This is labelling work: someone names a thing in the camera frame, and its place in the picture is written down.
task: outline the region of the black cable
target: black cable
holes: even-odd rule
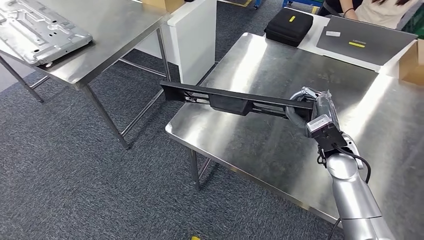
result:
[[[359,159],[363,162],[363,164],[366,165],[367,171],[366,171],[366,178],[365,178],[365,183],[368,184],[368,182],[370,181],[371,178],[371,166],[370,164],[367,162],[367,160],[365,160],[363,157],[355,155],[351,152],[348,152],[346,150],[343,150],[341,147],[339,147],[337,144],[333,143],[332,145],[335,149],[337,149],[339,152],[341,152],[342,154],[346,154],[351,156],[354,159]],[[327,240],[330,240],[331,237],[333,236],[334,230],[336,229],[336,226],[339,225],[340,221],[342,221],[341,218],[337,219],[337,221],[335,222],[335,224],[332,226],[332,229],[330,231],[330,233],[328,234],[328,238]]]
[[[346,151],[346,150],[343,150],[341,147],[339,147],[337,144],[333,144],[332,145],[335,149],[337,149],[339,152],[341,152],[342,154],[346,154],[346,155],[349,155],[349,156],[351,156],[352,158],[354,158],[354,159],[359,159],[359,160],[361,160],[362,162],[363,162],[363,164],[365,164],[366,165],[366,168],[367,168],[367,172],[366,172],[366,178],[365,178],[365,183],[366,184],[368,184],[368,182],[370,181],[370,178],[371,178],[371,166],[370,166],[370,164],[367,162],[367,160],[365,160],[363,157],[361,157],[361,156],[358,156],[358,155],[355,155],[355,154],[353,154],[353,153],[351,153],[351,152],[348,152],[348,151]]]
[[[340,221],[341,221],[342,219],[341,218],[339,218],[339,219],[337,219],[337,221],[334,223],[334,225],[332,226],[332,229],[331,229],[331,231],[330,231],[330,234],[328,235],[328,238],[327,238],[327,240],[330,240],[331,239],[331,237],[332,237],[332,235],[333,235],[333,233],[334,233],[334,230],[336,229],[336,226],[337,225],[339,225],[339,223],[340,223]]]

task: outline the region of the black metal bracket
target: black metal bracket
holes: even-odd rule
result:
[[[293,107],[299,116],[310,121],[315,104],[314,102],[232,92],[178,82],[161,81],[160,85],[167,101],[209,104],[217,111],[241,116],[253,112],[287,118],[286,107]]]

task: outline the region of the cardboard box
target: cardboard box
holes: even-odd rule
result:
[[[155,6],[172,13],[184,4],[184,0],[143,0],[143,5]]]
[[[424,86],[424,40],[418,39],[400,58],[399,79]]]

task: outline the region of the white sticker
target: white sticker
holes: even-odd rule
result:
[[[327,31],[325,33],[325,35],[331,36],[331,37],[340,37],[340,32],[339,31]]]

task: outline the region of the white shirt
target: white shirt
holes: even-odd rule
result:
[[[363,0],[355,10],[358,20],[370,24],[395,29],[402,16],[419,0],[410,0],[404,5],[396,5],[398,0],[386,0],[383,4],[372,0]]]

